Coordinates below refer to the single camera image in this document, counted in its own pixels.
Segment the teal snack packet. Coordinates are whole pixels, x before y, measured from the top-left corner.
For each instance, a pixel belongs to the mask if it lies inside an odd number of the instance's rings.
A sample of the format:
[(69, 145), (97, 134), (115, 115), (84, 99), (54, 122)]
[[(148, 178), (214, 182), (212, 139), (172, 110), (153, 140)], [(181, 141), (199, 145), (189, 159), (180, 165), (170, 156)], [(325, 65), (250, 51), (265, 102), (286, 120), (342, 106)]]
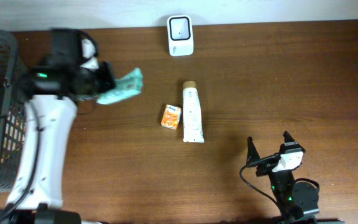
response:
[(105, 93), (101, 93), (96, 100), (100, 105), (111, 105), (127, 100), (142, 93), (143, 74), (140, 68), (135, 68), (127, 75), (116, 79), (116, 87)]

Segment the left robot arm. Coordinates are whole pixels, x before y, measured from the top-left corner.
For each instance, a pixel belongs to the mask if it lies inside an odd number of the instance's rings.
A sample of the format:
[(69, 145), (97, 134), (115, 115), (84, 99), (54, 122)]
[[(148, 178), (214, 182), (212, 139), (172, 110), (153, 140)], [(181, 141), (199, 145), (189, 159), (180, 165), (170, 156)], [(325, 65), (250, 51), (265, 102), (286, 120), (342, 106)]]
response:
[(52, 49), (16, 75), (7, 67), (0, 125), (0, 190), (10, 191), (0, 223), (81, 223), (63, 209), (62, 179), (78, 102), (116, 87), (108, 62), (86, 32), (56, 28)]

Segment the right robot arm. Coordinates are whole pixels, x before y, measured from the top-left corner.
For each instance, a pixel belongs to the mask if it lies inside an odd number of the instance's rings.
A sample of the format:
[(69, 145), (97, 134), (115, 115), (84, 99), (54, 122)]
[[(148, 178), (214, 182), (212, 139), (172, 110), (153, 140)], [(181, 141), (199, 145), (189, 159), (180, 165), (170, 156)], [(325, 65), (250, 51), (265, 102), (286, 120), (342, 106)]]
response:
[[(275, 223), (342, 223), (338, 219), (317, 219), (319, 213), (318, 182), (307, 179), (296, 179), (293, 171), (302, 165), (306, 152), (303, 146), (294, 140), (288, 131), (283, 133), (284, 143), (277, 153), (260, 157), (252, 137), (247, 138), (247, 161), (240, 169), (241, 180), (251, 189), (271, 200), (280, 211), (274, 218)], [(243, 176), (247, 168), (256, 168), (256, 176), (268, 176), (273, 196), (259, 190)]]

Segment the orange Kleenex tissue pack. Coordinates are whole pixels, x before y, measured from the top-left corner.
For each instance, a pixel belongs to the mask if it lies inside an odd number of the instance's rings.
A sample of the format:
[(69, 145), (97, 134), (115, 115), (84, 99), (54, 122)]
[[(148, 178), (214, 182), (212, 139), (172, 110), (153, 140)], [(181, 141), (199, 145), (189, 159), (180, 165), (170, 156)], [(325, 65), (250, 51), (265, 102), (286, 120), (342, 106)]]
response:
[(181, 118), (181, 108), (173, 105), (166, 105), (162, 120), (161, 126), (169, 129), (177, 129)]

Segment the white tube with cork cap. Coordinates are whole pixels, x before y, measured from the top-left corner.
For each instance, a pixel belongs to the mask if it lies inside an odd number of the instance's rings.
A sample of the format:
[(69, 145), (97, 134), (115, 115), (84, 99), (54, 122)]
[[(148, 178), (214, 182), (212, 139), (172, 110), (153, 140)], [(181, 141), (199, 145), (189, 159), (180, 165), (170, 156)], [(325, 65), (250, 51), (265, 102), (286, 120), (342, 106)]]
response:
[(201, 105), (194, 81), (183, 84), (183, 141), (204, 143)]

